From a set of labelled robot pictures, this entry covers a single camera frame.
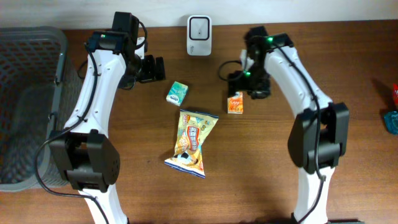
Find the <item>teal object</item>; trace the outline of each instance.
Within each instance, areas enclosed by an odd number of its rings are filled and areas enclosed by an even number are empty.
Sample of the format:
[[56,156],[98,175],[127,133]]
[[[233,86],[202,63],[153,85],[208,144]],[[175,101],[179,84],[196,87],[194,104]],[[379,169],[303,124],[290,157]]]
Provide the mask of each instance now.
[[174,82],[172,88],[169,91],[169,94],[167,94],[166,96],[166,100],[169,103],[181,106],[181,103],[184,100],[187,91],[188,91],[188,86],[181,84],[179,82]]
[[384,121],[391,134],[398,134],[398,112],[393,111],[384,115]]

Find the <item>white wall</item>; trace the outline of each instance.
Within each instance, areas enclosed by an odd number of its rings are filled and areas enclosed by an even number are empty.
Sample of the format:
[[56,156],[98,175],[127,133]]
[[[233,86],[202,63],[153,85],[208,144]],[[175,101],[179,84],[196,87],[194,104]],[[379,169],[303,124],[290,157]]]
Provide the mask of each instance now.
[[206,14],[214,25],[398,19],[398,0],[0,0],[0,27],[107,28],[115,11],[147,27],[185,26]]

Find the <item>small orange snack package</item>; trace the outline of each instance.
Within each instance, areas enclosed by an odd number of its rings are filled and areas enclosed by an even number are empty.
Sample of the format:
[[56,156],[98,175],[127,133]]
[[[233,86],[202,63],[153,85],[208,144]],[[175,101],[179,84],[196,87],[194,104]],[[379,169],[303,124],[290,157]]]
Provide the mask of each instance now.
[[228,113],[243,114],[243,92],[237,91],[228,98]]

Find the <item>gray plastic bin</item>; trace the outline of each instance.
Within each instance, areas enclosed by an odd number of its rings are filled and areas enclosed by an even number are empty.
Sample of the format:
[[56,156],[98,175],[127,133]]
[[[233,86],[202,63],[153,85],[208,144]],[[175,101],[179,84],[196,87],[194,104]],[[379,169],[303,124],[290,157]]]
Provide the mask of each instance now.
[[[35,151],[51,130],[63,128],[82,86],[67,45],[53,27],[0,29],[0,191],[40,186]],[[67,183],[48,146],[39,156],[39,173],[49,187]]]

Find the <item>wooden table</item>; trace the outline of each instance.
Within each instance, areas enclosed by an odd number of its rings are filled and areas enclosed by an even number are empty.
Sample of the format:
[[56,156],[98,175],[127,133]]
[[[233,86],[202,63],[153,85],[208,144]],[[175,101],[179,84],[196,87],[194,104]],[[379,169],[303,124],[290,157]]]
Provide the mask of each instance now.
[[[216,76],[222,62],[238,59],[250,27],[254,25],[214,27],[208,57],[188,56],[185,27],[148,29],[148,53],[164,57],[167,80],[118,90],[109,121],[110,140],[121,155],[119,199],[130,221],[249,223],[290,217],[298,177],[287,150],[294,121],[289,105],[272,81],[270,98],[250,100],[245,95],[244,114],[226,114],[227,85]],[[398,21],[266,27],[270,34],[288,33],[319,87],[350,109],[347,152],[329,190],[329,219],[398,223],[398,137],[386,131],[382,120],[394,109]],[[86,59],[83,42],[91,32],[65,31],[76,68]],[[164,164],[173,155],[177,134],[180,108],[165,100],[174,81],[189,86],[181,108],[220,116],[203,145],[204,180]],[[75,192],[69,186],[59,190]],[[0,220],[93,222],[83,200],[55,197],[42,189],[0,193]]]

